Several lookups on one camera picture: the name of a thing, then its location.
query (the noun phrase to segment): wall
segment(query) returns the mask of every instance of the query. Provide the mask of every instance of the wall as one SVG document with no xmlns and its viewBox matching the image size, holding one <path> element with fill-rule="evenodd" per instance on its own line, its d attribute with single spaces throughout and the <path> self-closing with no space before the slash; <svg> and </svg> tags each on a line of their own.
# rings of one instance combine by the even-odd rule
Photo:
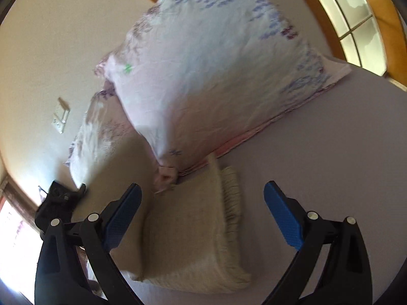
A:
<svg viewBox="0 0 407 305">
<path fill-rule="evenodd" d="M 3 181 L 3 179 L 5 178 L 6 174 L 7 173 L 6 173 L 6 169 L 4 167 L 3 160 L 0 157 L 0 184 Z"/>
<path fill-rule="evenodd" d="M 39 203 L 38 185 L 72 187 L 62 163 L 102 86 L 93 74 L 150 0 L 17 0 L 1 24 L 0 151 L 17 184 Z M 58 97 L 70 115 L 63 134 L 51 126 Z"/>
</svg>

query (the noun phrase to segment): green mark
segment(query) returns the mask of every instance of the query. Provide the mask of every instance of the green mark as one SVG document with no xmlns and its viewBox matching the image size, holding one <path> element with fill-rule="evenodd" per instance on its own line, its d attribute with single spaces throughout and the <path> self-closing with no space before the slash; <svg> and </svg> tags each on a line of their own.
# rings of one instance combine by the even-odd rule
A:
<svg viewBox="0 0 407 305">
<path fill-rule="evenodd" d="M 125 73 L 129 74 L 132 71 L 133 67 L 131 64 L 127 63 L 125 66 Z"/>
</svg>

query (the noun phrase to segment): wall outlet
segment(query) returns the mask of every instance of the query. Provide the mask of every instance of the wall outlet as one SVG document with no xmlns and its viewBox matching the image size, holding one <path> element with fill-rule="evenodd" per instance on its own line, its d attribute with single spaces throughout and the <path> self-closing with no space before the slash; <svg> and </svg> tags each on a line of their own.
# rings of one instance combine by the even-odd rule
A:
<svg viewBox="0 0 407 305">
<path fill-rule="evenodd" d="M 58 133 L 62 134 L 64 132 L 65 124 L 55 114 L 52 116 L 52 126 L 54 126 Z"/>
</svg>

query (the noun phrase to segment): window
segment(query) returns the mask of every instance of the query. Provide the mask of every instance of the window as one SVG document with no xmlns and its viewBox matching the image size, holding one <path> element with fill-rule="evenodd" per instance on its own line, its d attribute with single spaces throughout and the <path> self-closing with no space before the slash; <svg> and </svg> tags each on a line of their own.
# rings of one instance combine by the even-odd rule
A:
<svg viewBox="0 0 407 305">
<path fill-rule="evenodd" d="M 5 202 L 0 211 L 0 277 L 34 304 L 35 273 L 42 240 Z"/>
<path fill-rule="evenodd" d="M 319 0 L 349 63 L 385 74 L 386 56 L 376 19 L 366 0 Z"/>
</svg>

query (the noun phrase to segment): metal screw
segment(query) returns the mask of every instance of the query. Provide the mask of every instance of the metal screw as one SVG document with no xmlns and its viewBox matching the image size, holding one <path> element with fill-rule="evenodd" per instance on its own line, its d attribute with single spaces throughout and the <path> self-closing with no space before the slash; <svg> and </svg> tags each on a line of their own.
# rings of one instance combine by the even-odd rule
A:
<svg viewBox="0 0 407 305">
<path fill-rule="evenodd" d="M 60 224 L 59 219 L 52 219 L 52 221 L 51 221 L 51 226 L 52 227 L 58 226 L 59 224 Z"/>
<path fill-rule="evenodd" d="M 309 211 L 307 214 L 308 218 L 310 218 L 311 220 L 316 220 L 318 219 L 318 213 L 314 212 L 314 211 Z"/>
<path fill-rule="evenodd" d="M 356 220 L 353 217 L 347 217 L 346 221 L 351 225 L 354 225 L 356 223 Z"/>
<path fill-rule="evenodd" d="M 99 219 L 99 215 L 97 213 L 92 213 L 89 217 L 88 220 L 90 222 L 96 221 L 97 219 Z"/>
</svg>

